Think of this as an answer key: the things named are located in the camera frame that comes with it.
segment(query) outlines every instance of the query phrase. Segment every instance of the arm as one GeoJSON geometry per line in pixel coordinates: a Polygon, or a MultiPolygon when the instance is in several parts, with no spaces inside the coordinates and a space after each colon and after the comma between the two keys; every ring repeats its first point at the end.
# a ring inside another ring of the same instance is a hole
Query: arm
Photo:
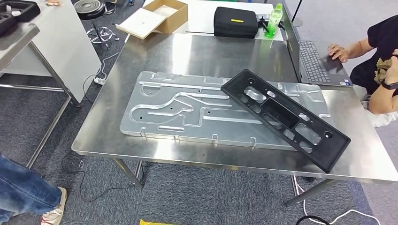
{"type": "MultiPolygon", "coordinates": [[[[398,55],[398,49],[395,50],[394,55],[398,55]]],[[[391,57],[392,65],[387,70],[386,84],[398,82],[398,58],[391,57]]],[[[373,114],[383,114],[398,111],[398,96],[392,96],[394,90],[388,90],[382,85],[372,94],[369,99],[368,110],[373,114]]]]}
{"type": "Polygon", "coordinates": [[[374,49],[374,47],[370,46],[368,38],[363,39],[347,47],[348,58],[355,59],[368,53],[372,49],[374,49]]]}
{"type": "Polygon", "coordinates": [[[339,58],[341,62],[347,62],[348,59],[360,57],[372,49],[374,47],[370,46],[368,38],[357,41],[347,48],[343,48],[337,44],[331,44],[328,47],[329,56],[332,56],[333,60],[339,58]]]}

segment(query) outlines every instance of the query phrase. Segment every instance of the box lid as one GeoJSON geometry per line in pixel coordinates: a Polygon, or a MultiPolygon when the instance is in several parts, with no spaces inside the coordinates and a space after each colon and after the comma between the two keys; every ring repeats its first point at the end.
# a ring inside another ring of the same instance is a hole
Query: box lid
{"type": "Polygon", "coordinates": [[[145,39],[165,20],[165,16],[139,8],[120,25],[116,24],[116,28],[140,39],[145,39]]]}

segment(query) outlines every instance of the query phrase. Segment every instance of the wristwatch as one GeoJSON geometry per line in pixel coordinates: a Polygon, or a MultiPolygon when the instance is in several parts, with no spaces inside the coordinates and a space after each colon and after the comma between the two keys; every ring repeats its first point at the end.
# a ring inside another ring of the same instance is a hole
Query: wristwatch
{"type": "Polygon", "coordinates": [[[395,82],[395,83],[392,83],[392,84],[386,84],[384,81],[385,80],[382,81],[382,86],[385,89],[388,89],[388,90],[398,89],[398,82],[395,82]]]}

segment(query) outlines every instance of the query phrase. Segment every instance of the laptop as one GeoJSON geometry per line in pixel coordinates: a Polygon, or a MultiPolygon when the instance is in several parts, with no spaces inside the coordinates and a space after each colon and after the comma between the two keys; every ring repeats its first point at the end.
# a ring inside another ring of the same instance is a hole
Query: laptop
{"type": "Polygon", "coordinates": [[[290,14],[283,6],[283,21],[287,45],[296,76],[301,83],[352,86],[349,75],[341,62],[328,55],[328,44],[301,40],[291,25],[290,14]]]}

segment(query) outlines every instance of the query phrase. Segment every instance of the black rubber gasket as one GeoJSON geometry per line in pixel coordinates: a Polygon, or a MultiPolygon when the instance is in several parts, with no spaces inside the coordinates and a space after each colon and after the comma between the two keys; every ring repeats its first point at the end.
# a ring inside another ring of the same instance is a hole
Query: black rubber gasket
{"type": "Polygon", "coordinates": [[[349,137],[248,69],[225,83],[221,90],[326,173],[351,142],[349,137]],[[299,124],[315,132],[319,142],[301,135],[296,130],[299,124]],[[300,144],[312,151],[307,152],[300,144]]]}

